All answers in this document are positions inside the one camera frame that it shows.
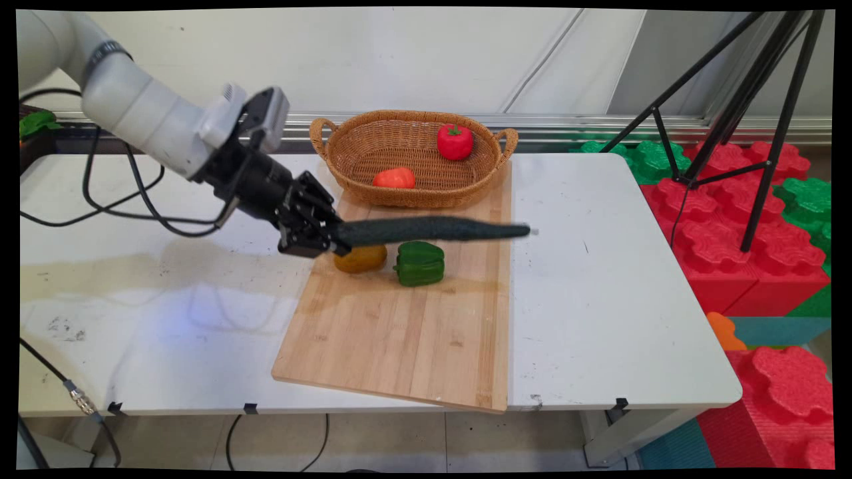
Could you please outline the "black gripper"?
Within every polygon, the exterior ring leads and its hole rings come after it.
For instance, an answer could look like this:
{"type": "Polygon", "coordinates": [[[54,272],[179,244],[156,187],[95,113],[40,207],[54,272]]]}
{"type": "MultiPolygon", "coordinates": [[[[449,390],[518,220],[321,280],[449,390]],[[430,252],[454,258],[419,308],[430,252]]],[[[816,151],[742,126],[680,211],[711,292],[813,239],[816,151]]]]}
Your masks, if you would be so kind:
{"type": "Polygon", "coordinates": [[[343,220],[333,207],[334,199],[317,178],[304,172],[293,182],[289,170],[257,148],[228,140],[195,173],[194,181],[213,187],[215,197],[224,203],[216,225],[222,226],[240,210],[277,226],[280,254],[314,259],[328,251],[338,257],[352,251],[337,234],[343,220]],[[298,214],[279,218],[277,210],[292,182],[292,210],[298,214]]]}

